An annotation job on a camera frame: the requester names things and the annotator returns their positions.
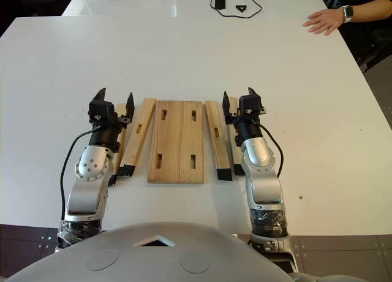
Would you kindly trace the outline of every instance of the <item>wooden leg piece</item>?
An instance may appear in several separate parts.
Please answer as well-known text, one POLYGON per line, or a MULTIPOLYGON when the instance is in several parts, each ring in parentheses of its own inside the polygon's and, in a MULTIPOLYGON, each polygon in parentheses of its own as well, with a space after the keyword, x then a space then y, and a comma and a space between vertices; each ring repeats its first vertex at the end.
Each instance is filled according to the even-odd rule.
POLYGON ((145 142, 151 118, 155 110, 157 99, 145 98, 141 105, 140 113, 136 119, 128 144, 124 150, 122 160, 119 164, 118 176, 131 177, 137 166, 141 149, 145 142))
POLYGON ((230 161, 226 149, 224 129, 221 121, 222 109, 216 101, 206 101, 209 134, 213 144, 216 172, 219 180, 233 181, 230 161))
MULTIPOLYGON (((116 111, 118 116, 126 115, 127 114, 126 104, 125 103, 121 103, 121 104, 116 105, 115 111, 116 111)), ((113 156, 113 160, 112 161, 113 161, 113 165, 114 165, 115 169, 113 171, 113 175, 111 176, 111 178, 109 180, 109 183, 108 183, 109 186, 116 184, 118 168, 119 168, 119 165, 120 165, 120 162, 121 162, 121 158, 123 156, 126 134, 127 134, 127 129, 122 129, 121 133, 118 134, 118 140, 120 142, 120 148, 119 148, 118 152, 115 153, 114 156, 113 156)))
MULTIPOLYGON (((229 97, 230 102, 230 113, 237 113, 238 108, 238 98, 236 97, 229 97)), ((233 156, 233 165, 234 165, 234 174, 237 176, 245 176, 244 170, 241 167, 241 160, 243 153, 241 148, 238 147, 235 143, 235 136, 237 136, 237 131, 234 128, 233 124, 229 124, 228 126, 228 135, 230 137, 230 146, 232 148, 232 156, 233 156)))

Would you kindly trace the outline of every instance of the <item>smartwatch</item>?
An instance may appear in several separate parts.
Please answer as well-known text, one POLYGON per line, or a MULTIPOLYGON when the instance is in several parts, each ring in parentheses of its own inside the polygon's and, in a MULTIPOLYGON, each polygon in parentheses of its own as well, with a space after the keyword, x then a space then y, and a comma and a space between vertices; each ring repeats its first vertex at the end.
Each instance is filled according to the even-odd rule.
POLYGON ((348 23, 349 21, 351 21, 351 19, 354 16, 353 7, 350 5, 345 5, 345 6, 342 6, 341 8, 343 8, 343 15, 344 15, 343 23, 348 23))

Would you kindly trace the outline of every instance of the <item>wooden board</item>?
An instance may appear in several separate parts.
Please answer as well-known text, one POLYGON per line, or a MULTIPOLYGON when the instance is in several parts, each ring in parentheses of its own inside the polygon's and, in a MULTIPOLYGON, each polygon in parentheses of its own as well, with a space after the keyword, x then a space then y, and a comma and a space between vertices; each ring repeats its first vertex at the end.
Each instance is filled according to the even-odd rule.
POLYGON ((221 120, 222 109, 219 108, 216 101, 206 101, 206 112, 218 179, 232 181, 232 171, 221 120))
MULTIPOLYGON (((115 107, 115 112, 117 113, 118 116, 126 115, 127 114, 126 103, 117 104, 115 107)), ((120 134, 118 134, 118 141, 120 143, 120 148, 118 152, 113 155, 112 162, 115 169, 113 171, 113 176, 111 177, 111 181, 109 182, 109 186, 116 183, 118 167, 120 165, 121 158, 123 156, 126 134, 127 134, 127 129, 122 129, 120 134)))
MULTIPOLYGON (((228 100, 230 102, 230 113, 237 113, 238 98, 229 97, 228 100)), ((245 175, 244 170, 241 167, 241 160, 243 157, 243 153, 241 151, 241 148, 238 147, 235 143, 235 136, 237 136, 238 133, 237 130, 234 128, 233 124, 229 124, 227 127, 228 127, 228 136, 230 138, 230 146, 232 148, 234 173, 238 176, 243 176, 245 175)))
POLYGON ((145 98, 143 100, 139 115, 136 119, 134 128, 130 134, 121 163, 119 165, 119 177, 131 177, 134 173, 137 162, 139 160, 141 149, 143 148, 143 144, 145 142, 151 118, 153 117, 156 102, 157 99, 155 98, 145 98))
POLYGON ((203 183, 203 105, 158 101, 149 157, 151 183, 203 183))

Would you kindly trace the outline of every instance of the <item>dark floor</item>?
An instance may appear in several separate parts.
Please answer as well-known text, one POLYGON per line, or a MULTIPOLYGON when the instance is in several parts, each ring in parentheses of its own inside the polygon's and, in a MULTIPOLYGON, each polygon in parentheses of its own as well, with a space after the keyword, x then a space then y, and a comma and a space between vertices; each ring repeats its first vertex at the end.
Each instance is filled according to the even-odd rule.
POLYGON ((364 77, 392 128, 392 56, 368 70, 364 77))
MULTIPOLYGON (((0 275, 11 276, 52 254, 56 233, 54 228, 0 225, 0 275)), ((294 236, 292 241, 300 272, 392 282, 392 235, 294 236)))

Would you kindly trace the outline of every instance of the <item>person's hand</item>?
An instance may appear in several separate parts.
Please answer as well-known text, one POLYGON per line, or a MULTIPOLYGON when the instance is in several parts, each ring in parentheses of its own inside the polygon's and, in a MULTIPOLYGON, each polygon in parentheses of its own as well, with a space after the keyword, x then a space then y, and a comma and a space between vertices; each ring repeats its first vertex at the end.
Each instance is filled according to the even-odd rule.
POLYGON ((309 21, 304 23, 304 26, 314 25, 309 29, 309 32, 320 34, 324 31, 325 35, 331 34, 334 29, 337 29, 343 23, 343 9, 325 9, 313 13, 308 16, 309 21))

